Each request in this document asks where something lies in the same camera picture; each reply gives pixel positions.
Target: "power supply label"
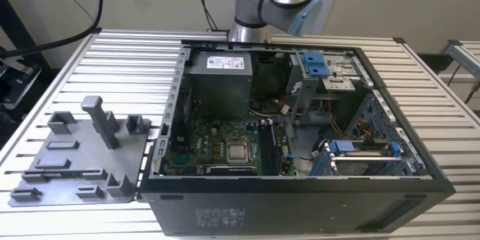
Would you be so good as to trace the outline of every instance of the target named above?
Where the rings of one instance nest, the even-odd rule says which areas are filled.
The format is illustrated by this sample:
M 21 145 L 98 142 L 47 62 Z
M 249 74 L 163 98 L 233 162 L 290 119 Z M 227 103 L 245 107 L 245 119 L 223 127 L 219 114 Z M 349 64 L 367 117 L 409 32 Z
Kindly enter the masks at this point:
M 206 59 L 206 68 L 242 70 L 245 69 L 242 57 L 209 56 Z

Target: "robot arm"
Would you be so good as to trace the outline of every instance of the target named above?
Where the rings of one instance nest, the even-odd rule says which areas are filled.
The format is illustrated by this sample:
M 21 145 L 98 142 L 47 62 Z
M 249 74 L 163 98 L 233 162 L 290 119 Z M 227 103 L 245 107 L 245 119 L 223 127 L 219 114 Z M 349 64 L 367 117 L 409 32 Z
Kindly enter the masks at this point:
M 319 0 L 235 0 L 233 42 L 269 42 L 266 25 L 287 34 L 309 34 L 321 8 Z

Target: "metal workbench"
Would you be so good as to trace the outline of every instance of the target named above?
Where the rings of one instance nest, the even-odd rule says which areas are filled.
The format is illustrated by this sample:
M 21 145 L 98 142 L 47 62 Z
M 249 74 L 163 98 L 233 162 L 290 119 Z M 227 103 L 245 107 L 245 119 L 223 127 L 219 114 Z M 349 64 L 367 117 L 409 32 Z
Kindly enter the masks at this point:
M 449 40 L 442 54 L 449 55 L 475 80 L 480 80 L 480 42 Z
M 142 114 L 151 120 L 149 144 L 157 136 L 181 39 L 221 40 L 223 33 L 165 33 L 103 30 L 81 42 L 55 80 L 0 151 L 0 236 L 34 239 L 162 239 L 146 203 L 10 208 L 9 191 L 38 151 L 54 111 L 79 109 L 85 95 L 101 95 L 115 118 Z M 480 119 L 433 75 L 406 44 L 390 38 L 274 35 L 273 43 L 361 47 L 387 91 L 457 189 L 390 235 L 378 238 L 480 239 Z M 254 239 L 255 237 L 231 237 Z M 371 239 L 354 236 L 273 236 L 269 239 Z

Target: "green circuit board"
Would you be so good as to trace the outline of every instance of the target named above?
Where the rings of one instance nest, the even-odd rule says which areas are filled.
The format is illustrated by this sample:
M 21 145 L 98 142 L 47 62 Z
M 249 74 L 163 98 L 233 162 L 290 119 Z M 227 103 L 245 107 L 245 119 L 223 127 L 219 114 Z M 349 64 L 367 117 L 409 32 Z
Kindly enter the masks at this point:
M 282 126 L 274 130 L 278 150 L 286 146 L 285 130 Z M 257 123 L 238 121 L 194 120 L 191 126 L 190 152 L 166 154 L 170 161 L 169 175 L 203 175 L 210 166 L 250 166 L 261 174 L 261 155 Z M 247 149 L 247 158 L 243 162 L 231 163 L 227 160 L 230 145 L 243 145 Z M 281 162 L 290 165 L 290 161 L 281 158 Z M 283 172 L 293 175 L 293 167 Z

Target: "white wall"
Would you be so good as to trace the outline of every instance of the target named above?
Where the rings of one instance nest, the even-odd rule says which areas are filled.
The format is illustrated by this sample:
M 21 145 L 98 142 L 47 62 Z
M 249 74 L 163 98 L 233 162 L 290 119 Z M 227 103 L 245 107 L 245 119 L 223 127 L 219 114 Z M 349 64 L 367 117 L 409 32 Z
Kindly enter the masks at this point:
M 82 31 L 90 19 L 71 0 L 9 0 L 37 43 L 67 37 Z M 97 0 L 77 0 L 94 16 Z M 206 0 L 218 25 L 233 23 L 234 0 Z M 203 31 L 207 28 L 199 0 L 105 0 L 99 26 L 114 29 Z M 43 53 L 53 66 L 67 60 L 78 43 Z
M 438 53 L 447 39 L 480 40 L 480 0 L 335 0 L 323 34 L 402 37 Z

